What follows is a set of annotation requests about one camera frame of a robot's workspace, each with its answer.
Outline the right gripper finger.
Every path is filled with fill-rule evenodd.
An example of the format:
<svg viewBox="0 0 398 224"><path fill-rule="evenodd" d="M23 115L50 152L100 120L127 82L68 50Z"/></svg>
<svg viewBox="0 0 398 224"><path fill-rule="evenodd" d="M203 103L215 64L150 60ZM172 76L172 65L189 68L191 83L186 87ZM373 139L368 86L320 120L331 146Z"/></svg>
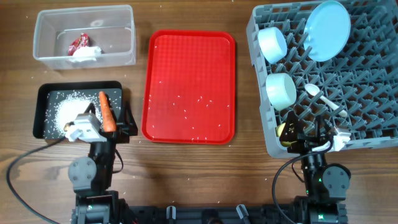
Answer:
<svg viewBox="0 0 398 224"><path fill-rule="evenodd" d="M281 141L288 141L288 142L293 142L297 140L297 126L299 124L298 118L295 114L294 111L289 111L287 114L287 119L285 120L285 128L283 130L283 133L281 137L279 138L280 142ZM289 127L294 126L295 131L289 132Z"/></svg>
<svg viewBox="0 0 398 224"><path fill-rule="evenodd" d="M331 126L325 121L323 115L317 115L315 117L315 136L327 136L330 130Z"/></svg>

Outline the yellow plastic cup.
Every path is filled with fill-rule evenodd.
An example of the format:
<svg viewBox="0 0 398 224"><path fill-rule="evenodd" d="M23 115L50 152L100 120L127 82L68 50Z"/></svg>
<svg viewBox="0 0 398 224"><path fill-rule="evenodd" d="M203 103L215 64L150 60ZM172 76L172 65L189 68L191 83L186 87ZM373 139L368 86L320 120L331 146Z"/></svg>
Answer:
<svg viewBox="0 0 398 224"><path fill-rule="evenodd" d="M283 130L285 128L285 125L286 125L286 123L282 123L282 124L278 125L278 127L276 127L275 131L276 131L276 136L278 138L281 137ZM292 131L295 131L294 126L289 127L289 132L292 132ZM280 143L284 147L291 147L293 144L297 144L297 141L293 141L293 142L281 141Z"/></svg>

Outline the orange carrot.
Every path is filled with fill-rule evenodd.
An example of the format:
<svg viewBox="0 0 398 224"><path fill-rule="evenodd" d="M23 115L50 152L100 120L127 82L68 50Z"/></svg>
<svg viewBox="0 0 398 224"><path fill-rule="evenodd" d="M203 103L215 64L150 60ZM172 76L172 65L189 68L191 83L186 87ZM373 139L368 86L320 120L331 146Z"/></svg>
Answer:
<svg viewBox="0 0 398 224"><path fill-rule="evenodd" d="M117 130L116 122L113 118L111 109L105 92L99 92L99 102L101 107L101 114L103 117L103 129L106 133L115 132Z"/></svg>

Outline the white rice pile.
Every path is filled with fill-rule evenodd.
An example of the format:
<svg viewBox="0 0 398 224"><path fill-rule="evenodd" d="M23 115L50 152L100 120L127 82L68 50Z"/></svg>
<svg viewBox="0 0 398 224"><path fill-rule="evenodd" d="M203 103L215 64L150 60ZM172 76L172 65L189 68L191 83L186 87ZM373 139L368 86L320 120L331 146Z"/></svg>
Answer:
<svg viewBox="0 0 398 224"><path fill-rule="evenodd" d="M44 111L45 139L60 138L65 135L64 127L67 123L75 120L78 114L84 113L89 104L95 107L95 115L102 122L100 89L92 90L54 90L46 97Z"/></svg>

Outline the brown food scrap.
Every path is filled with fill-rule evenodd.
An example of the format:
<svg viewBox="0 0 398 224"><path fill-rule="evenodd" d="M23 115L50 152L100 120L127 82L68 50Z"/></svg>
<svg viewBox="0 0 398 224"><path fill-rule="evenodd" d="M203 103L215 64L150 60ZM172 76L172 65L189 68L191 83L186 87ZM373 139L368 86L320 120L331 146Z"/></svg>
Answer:
<svg viewBox="0 0 398 224"><path fill-rule="evenodd" d="M71 123L67 123L65 126L64 126L64 131L65 132L67 132L69 129L70 129L70 126L71 126Z"/></svg>

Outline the white plastic spoon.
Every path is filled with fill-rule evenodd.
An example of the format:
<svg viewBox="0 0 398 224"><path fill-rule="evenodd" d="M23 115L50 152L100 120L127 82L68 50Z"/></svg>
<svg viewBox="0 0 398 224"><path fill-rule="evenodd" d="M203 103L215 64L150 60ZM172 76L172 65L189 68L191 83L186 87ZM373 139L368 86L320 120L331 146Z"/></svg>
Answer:
<svg viewBox="0 0 398 224"><path fill-rule="evenodd" d="M307 93L309 93L311 96L316 96L320 93L320 89L319 87L317 87L314 84L308 83L305 85L305 90ZM329 100L327 97L321 95L320 99L326 104L328 105L333 111L336 111L339 106L337 104L335 104L334 102L332 102L331 100ZM348 116L348 113L345 110L341 110L338 113L341 117L346 118Z"/></svg>

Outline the mint green bowl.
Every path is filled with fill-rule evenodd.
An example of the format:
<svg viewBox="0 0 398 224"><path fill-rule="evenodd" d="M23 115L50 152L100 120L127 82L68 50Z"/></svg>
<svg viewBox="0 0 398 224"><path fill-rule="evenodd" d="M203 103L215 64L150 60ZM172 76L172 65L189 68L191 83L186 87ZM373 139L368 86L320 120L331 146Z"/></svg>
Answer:
<svg viewBox="0 0 398 224"><path fill-rule="evenodd" d="M292 106L297 99L295 83L286 73L273 73L266 78L266 93L275 110Z"/></svg>

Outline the red candy wrapper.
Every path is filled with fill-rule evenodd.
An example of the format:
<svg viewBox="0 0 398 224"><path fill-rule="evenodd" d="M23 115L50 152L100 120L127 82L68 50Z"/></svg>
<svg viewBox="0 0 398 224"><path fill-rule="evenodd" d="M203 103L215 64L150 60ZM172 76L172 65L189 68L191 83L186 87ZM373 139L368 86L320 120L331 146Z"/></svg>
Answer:
<svg viewBox="0 0 398 224"><path fill-rule="evenodd" d="M78 49L90 45L90 38L87 34L81 33L80 37L75 39L68 47L68 56L72 56Z"/></svg>

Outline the light blue bowl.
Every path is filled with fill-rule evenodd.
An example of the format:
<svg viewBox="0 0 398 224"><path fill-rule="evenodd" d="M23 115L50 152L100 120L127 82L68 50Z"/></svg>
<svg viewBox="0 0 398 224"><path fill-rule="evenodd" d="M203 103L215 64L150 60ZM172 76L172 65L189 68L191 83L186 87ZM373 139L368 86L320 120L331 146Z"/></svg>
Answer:
<svg viewBox="0 0 398 224"><path fill-rule="evenodd" d="M285 37L276 27L261 29L258 41L263 56L270 64L277 63L287 54Z"/></svg>

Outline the light blue plate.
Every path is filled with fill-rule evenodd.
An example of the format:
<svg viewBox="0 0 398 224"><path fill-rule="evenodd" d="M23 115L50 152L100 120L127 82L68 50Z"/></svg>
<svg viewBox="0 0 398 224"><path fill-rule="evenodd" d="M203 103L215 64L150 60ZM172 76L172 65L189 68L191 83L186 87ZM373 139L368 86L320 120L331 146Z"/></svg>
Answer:
<svg viewBox="0 0 398 224"><path fill-rule="evenodd" d="M327 61L338 55L351 32L348 11L338 1L325 1L310 14L304 32L308 34L304 49L311 47L309 57L316 62Z"/></svg>

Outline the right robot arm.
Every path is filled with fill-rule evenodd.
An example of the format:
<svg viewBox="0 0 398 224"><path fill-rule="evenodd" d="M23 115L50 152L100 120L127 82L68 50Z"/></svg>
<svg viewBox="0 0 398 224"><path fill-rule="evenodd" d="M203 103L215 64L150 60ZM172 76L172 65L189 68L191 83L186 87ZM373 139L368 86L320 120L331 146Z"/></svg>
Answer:
<svg viewBox="0 0 398 224"><path fill-rule="evenodd" d="M272 181L272 199L280 213L281 223L348 223L346 191L351 172L341 164L326 162L325 154L339 151L350 140L348 129L326 124L323 116L315 118L315 134L306 135L297 115L290 111L279 136L281 142L289 142L287 152L298 154L277 171ZM275 187L280 173L289 165L300 161L306 195L296 196L285 212L279 205Z"/></svg>

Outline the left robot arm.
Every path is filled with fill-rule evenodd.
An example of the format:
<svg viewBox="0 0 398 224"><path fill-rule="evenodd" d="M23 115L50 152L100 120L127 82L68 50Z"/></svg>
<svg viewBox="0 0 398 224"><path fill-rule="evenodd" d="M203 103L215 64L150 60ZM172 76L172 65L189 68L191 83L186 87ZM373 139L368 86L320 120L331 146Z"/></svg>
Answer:
<svg viewBox="0 0 398 224"><path fill-rule="evenodd" d="M75 159L68 168L68 177L76 194L71 223L138 223L138 217L119 193L109 190L116 157L121 157L117 144L129 142L138 128L128 102L122 105L116 120L116 130L104 131L95 115L95 107L89 104L84 113L64 127L67 139L77 139L90 144L87 156Z"/></svg>

